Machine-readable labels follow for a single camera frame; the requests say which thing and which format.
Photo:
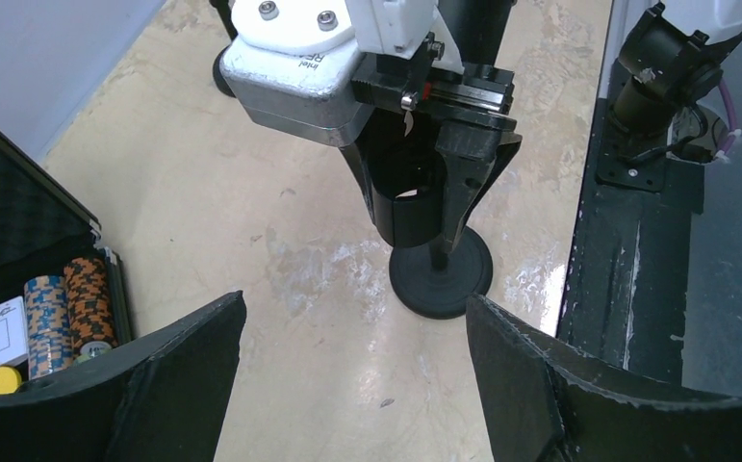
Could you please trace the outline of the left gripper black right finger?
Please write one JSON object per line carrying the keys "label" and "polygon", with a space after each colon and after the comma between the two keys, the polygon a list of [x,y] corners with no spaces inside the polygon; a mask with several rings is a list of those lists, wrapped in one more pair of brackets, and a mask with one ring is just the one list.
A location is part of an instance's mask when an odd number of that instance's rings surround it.
{"label": "left gripper black right finger", "polygon": [[742,398],[614,367],[483,295],[466,328],[497,461],[742,461]]}

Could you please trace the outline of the black round base clip stand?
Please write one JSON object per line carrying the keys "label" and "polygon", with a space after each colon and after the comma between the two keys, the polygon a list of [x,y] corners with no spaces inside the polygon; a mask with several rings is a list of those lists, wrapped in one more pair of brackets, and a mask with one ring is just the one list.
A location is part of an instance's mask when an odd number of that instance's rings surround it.
{"label": "black round base clip stand", "polygon": [[453,250],[442,237],[447,168],[441,155],[388,152],[368,161],[374,225],[392,248],[389,278],[414,313],[448,320],[466,313],[471,295],[491,287],[487,244],[466,227]]}

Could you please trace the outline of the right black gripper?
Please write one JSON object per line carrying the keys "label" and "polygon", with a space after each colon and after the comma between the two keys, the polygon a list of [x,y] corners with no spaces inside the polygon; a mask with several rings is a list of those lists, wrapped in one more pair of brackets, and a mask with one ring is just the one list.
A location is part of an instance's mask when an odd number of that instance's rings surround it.
{"label": "right black gripper", "polygon": [[[463,64],[462,72],[437,68],[445,45],[427,34],[409,60],[367,54],[353,73],[355,99],[374,108],[417,112],[441,124],[435,150],[446,166],[441,249],[451,253],[470,214],[520,149],[523,137],[508,116],[514,73],[488,64]],[[380,116],[371,115],[359,137],[339,150],[375,223],[369,156],[377,142]]]}

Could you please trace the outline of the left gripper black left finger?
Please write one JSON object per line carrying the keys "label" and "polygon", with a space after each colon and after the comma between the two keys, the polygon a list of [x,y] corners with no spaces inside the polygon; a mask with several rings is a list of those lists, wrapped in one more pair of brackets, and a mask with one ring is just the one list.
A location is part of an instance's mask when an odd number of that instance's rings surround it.
{"label": "left gripper black left finger", "polygon": [[241,292],[0,395],[0,461],[211,461],[240,360]]}

